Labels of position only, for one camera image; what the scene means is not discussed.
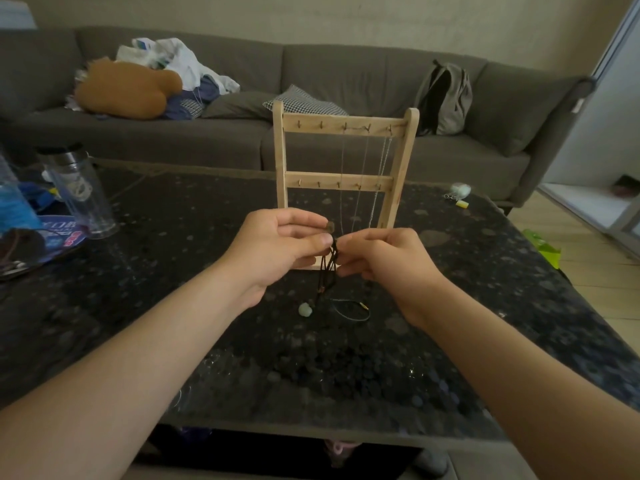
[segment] gray backpack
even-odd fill
[[[433,69],[424,78],[415,97],[420,110],[417,136],[454,135],[465,128],[473,93],[467,71],[455,64],[433,61]]]

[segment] hand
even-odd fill
[[[315,256],[327,254],[333,242],[325,217],[300,209],[264,209],[251,212],[236,238],[220,258],[241,277],[244,308],[260,302],[270,284],[288,270],[311,266]]]
[[[446,282],[413,229],[363,229],[337,242],[339,276],[360,273],[379,282],[406,320],[420,326],[425,292]]]

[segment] gray sofa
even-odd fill
[[[98,120],[63,108],[76,69],[114,57],[119,45],[139,36],[180,38],[243,91],[277,94],[295,84],[363,116],[401,116],[434,58],[456,63],[469,72],[474,90],[465,132],[416,138],[407,178],[465,182],[505,207],[519,207],[531,195],[571,128],[573,106],[594,87],[588,77],[401,48],[278,45],[116,27],[0,31],[0,139],[13,158],[28,161],[38,144],[81,141],[106,159],[274,170],[267,120]],[[287,135],[289,169],[339,171],[341,138]],[[345,172],[359,173],[362,139],[347,137],[345,147]],[[381,147],[382,138],[370,143],[366,173],[377,173]]]

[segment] speckled table surface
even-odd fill
[[[0,285],[2,404],[123,329],[215,261],[244,215],[276,204],[275,183],[264,176],[140,177],[103,169],[100,177],[106,192],[116,195],[121,231]],[[416,229],[455,284],[574,371],[640,409],[634,352],[489,201],[470,196],[464,210],[442,193],[407,184],[396,226]],[[342,194],[344,230],[368,222],[372,194],[362,195],[357,212],[356,193]],[[290,190],[290,205],[324,214],[338,233],[339,202],[338,192]],[[344,439],[377,435],[389,443],[412,436],[504,439],[453,364],[407,325],[386,292],[373,289],[367,322],[345,320],[326,301],[302,318],[298,306],[314,296],[316,284],[313,272],[297,271],[270,287],[203,359],[163,421],[334,432]],[[349,278],[332,293],[361,299],[365,288]]]

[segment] wooden jewelry stand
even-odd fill
[[[418,128],[420,112],[409,108],[404,118],[369,118],[366,116],[329,116],[284,112],[282,101],[273,103],[273,139],[276,158],[276,189],[278,208],[289,206],[287,189],[352,190],[384,192],[385,197],[378,219],[379,228],[392,228],[404,186],[409,160]],[[393,155],[389,175],[354,175],[287,171],[285,133],[333,134],[344,136],[401,138]],[[320,269],[320,258],[307,269]]]

